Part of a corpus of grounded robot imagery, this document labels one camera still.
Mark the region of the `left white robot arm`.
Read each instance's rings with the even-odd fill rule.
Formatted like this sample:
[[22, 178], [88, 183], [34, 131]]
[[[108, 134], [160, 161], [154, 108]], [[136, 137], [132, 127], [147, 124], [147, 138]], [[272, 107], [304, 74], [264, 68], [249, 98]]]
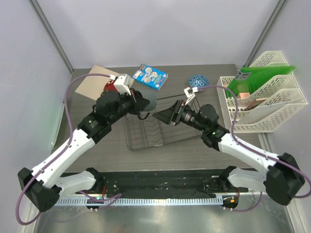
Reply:
[[112, 124], [127, 114], [149, 113], [157, 104], [156, 95], [132, 89], [120, 94], [106, 90], [92, 106], [92, 112], [83, 118], [69, 139], [45, 161], [32, 169], [23, 168], [17, 174], [21, 189], [40, 212], [51, 209], [59, 199], [79, 191], [100, 193], [104, 179], [90, 167], [68, 177], [65, 170], [83, 153], [95, 146], [112, 130]]

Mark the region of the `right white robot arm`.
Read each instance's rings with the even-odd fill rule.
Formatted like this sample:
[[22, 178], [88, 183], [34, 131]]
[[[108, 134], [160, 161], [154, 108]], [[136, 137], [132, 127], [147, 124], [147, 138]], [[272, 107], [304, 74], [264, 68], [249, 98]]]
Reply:
[[219, 180], [220, 188], [226, 192], [245, 187], [265, 192], [276, 203], [286, 206], [305, 184], [292, 155], [271, 153], [237, 138], [218, 123], [219, 116], [210, 104], [196, 112], [178, 100], [170, 108], [154, 113], [153, 117], [167, 125], [184, 123], [201, 131], [206, 146], [232, 155], [253, 168], [252, 171], [234, 166], [227, 168]]

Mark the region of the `dark red plate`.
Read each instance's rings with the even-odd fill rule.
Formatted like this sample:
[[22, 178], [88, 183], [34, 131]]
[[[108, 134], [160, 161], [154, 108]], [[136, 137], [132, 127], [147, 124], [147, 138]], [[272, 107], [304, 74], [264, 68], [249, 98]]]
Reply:
[[114, 86], [114, 80], [110, 80], [106, 83], [104, 86], [104, 91], [115, 91], [117, 92], [117, 89]]

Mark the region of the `grey mug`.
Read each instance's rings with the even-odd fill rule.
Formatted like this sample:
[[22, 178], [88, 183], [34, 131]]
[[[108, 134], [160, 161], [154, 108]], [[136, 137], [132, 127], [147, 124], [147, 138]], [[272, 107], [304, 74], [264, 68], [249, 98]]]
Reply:
[[140, 93], [144, 99], [147, 99], [150, 103], [142, 110], [143, 112], [150, 112], [156, 108], [157, 96], [154, 92], [148, 90], [141, 90]]

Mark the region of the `blue red patterned bowl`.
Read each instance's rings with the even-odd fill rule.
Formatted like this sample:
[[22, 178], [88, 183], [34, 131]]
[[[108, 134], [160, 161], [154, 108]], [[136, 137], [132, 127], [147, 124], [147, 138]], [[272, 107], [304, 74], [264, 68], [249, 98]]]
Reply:
[[197, 87], [198, 89], [204, 89], [208, 85], [209, 81], [204, 75], [196, 74], [189, 78], [189, 86], [192, 88]]

